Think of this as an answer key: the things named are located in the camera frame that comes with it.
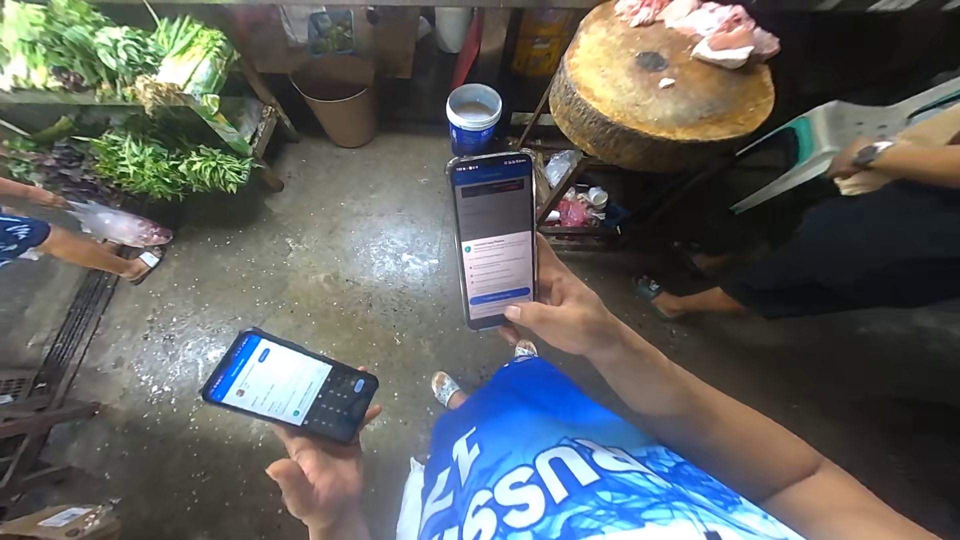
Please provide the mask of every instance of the white bucket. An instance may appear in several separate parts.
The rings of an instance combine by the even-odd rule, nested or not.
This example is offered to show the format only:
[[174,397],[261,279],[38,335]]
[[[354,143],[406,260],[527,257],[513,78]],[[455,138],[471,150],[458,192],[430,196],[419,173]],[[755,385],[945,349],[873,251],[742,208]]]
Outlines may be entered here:
[[464,48],[467,30],[473,20],[473,8],[434,8],[437,15],[437,46],[445,53]]
[[493,138],[493,128],[503,112],[503,100],[487,85],[455,88],[446,98],[450,122],[450,149],[456,156],[481,154]]

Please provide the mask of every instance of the vegetable stall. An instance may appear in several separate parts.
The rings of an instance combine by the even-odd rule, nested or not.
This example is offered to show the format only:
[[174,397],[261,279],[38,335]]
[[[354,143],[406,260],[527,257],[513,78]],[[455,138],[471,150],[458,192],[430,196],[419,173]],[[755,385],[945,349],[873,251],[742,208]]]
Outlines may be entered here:
[[262,158],[278,123],[296,139],[276,98],[222,31],[147,9],[152,31],[83,0],[4,3],[0,154],[10,174],[114,206],[235,193],[252,176],[282,189]]

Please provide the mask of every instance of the wooden chopping block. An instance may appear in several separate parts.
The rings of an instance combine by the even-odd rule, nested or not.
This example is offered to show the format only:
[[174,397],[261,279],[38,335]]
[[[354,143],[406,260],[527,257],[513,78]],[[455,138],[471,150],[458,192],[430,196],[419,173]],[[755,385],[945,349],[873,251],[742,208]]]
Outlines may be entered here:
[[[695,44],[660,22],[631,28],[613,14],[613,1],[597,6],[554,77],[554,121],[579,148],[626,169],[704,166],[767,118],[774,85],[762,63],[729,70],[692,59]],[[641,67],[636,55],[644,52],[659,53],[667,67]],[[664,77],[677,83],[660,88]]]

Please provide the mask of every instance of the smartphone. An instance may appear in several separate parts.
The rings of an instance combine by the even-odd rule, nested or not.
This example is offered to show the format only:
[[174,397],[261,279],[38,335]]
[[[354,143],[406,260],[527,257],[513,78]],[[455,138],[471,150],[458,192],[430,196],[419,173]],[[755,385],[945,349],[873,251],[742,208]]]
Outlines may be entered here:
[[346,444],[378,386],[369,373],[249,328],[237,335],[201,395],[210,404]]
[[534,160],[529,151],[455,158],[446,166],[456,217],[464,317],[480,331],[534,299]]

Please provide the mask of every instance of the app interface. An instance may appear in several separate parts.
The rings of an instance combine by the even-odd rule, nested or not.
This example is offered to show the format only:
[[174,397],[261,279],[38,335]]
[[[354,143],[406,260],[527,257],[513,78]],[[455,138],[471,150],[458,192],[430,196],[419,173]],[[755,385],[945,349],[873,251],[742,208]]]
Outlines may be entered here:
[[358,374],[247,334],[210,390],[216,402],[295,426],[352,437],[372,388]]
[[468,315],[500,315],[533,300],[533,178],[527,157],[454,165]]

